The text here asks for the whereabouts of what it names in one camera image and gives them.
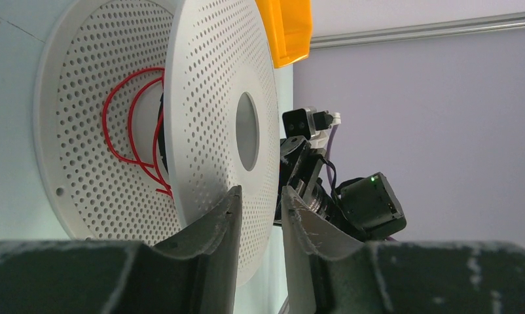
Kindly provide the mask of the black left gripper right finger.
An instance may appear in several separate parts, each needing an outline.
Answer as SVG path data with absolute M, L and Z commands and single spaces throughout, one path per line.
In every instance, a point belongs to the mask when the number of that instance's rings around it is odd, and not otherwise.
M 291 313 L 525 313 L 525 249 L 503 241 L 360 242 L 281 194 Z

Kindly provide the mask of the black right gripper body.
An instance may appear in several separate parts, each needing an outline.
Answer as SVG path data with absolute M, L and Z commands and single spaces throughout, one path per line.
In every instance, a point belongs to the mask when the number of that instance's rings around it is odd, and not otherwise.
M 319 177 L 324 166 L 324 154 L 322 148 L 312 148 L 303 136 L 280 140 L 280 175 L 274 215 L 276 226 L 281 225 L 281 192 L 285 186 L 292 187 L 310 211 L 321 217 L 327 216 L 332 200 L 324 191 Z

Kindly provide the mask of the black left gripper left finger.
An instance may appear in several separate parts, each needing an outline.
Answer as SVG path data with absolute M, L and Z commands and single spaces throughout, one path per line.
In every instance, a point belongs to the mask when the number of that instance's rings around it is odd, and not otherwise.
M 232 313 L 242 188 L 164 241 L 0 241 L 0 313 Z

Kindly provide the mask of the white perforated cable spool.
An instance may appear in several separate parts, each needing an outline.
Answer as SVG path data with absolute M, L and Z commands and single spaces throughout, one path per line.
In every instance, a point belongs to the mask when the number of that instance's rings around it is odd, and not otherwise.
M 37 72 L 35 150 L 76 239 L 154 245 L 243 190 L 237 284 L 278 194 L 274 66 L 254 1 L 75 1 Z

